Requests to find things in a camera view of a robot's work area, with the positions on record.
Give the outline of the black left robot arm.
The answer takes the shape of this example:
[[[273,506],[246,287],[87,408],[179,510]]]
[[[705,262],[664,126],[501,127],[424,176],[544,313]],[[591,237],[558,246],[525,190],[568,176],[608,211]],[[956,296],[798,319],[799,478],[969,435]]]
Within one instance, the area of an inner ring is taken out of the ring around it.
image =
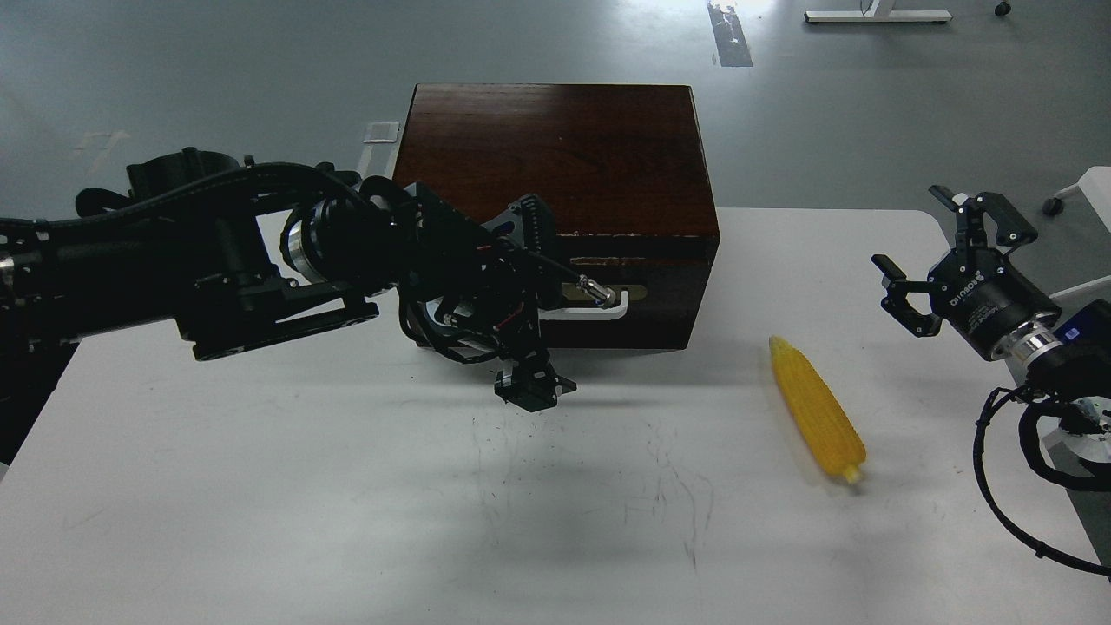
[[[406,337],[460,364],[499,360],[496,395],[556,407],[575,381],[551,364],[543,317],[628,308],[577,272],[536,194],[479,224],[424,183],[184,148],[87,188],[76,218],[4,218],[3,465],[11,465],[80,340],[176,321],[199,361],[378,316],[394,290]]]

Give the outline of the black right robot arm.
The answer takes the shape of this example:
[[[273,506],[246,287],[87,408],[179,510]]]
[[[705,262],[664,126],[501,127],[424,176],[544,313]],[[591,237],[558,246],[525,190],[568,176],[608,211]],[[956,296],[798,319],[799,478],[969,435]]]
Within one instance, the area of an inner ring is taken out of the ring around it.
[[[1055,335],[1061,308],[1010,260],[1017,246],[1035,241],[1035,226],[1003,194],[958,194],[941,185],[930,194],[955,215],[955,244],[922,281],[873,254],[885,312],[914,336],[934,336],[949,323],[981,359],[1015,359],[1027,384],[1049,400],[1035,415],[1071,422],[1081,415],[1075,401],[1107,397],[1108,329],[1095,329],[1108,322],[1107,301],[1081,312],[1078,336]]]

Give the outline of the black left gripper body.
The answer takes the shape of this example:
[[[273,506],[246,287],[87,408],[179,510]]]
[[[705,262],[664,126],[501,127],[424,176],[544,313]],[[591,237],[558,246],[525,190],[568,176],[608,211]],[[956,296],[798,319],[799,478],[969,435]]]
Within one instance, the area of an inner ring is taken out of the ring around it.
[[[487,231],[422,182],[366,178],[303,213],[303,274],[426,302],[487,288]]]

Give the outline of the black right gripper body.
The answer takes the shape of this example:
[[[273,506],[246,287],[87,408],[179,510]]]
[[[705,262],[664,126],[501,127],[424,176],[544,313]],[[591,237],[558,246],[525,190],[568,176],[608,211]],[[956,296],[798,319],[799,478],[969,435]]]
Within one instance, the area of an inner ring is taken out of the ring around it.
[[[975,250],[965,260],[955,250],[927,273],[939,285],[930,298],[935,316],[943,317],[977,355],[987,361],[1004,359],[1000,341],[1028,323],[1052,327],[1061,308],[1035,288],[999,250]]]

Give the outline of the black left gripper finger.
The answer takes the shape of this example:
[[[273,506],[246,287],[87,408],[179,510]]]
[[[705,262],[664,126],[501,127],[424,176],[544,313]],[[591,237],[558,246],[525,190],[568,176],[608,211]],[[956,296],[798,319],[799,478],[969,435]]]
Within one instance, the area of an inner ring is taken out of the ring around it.
[[[517,198],[496,218],[483,223],[492,236],[506,239],[516,249],[516,259],[523,262],[526,280],[536,292],[538,308],[550,312],[565,308],[563,286],[578,289],[594,302],[595,308],[609,309],[619,304],[619,293],[577,272],[563,252],[556,230],[556,214],[538,194]]]
[[[484,324],[479,313],[446,312],[440,308],[463,304],[460,299],[440,298],[419,302],[399,296],[399,324],[406,337],[461,365],[477,365],[499,360],[496,395],[507,404],[526,411],[558,406],[560,396],[578,391],[573,379],[556,371],[546,347],[536,305],[523,302],[503,320]]]

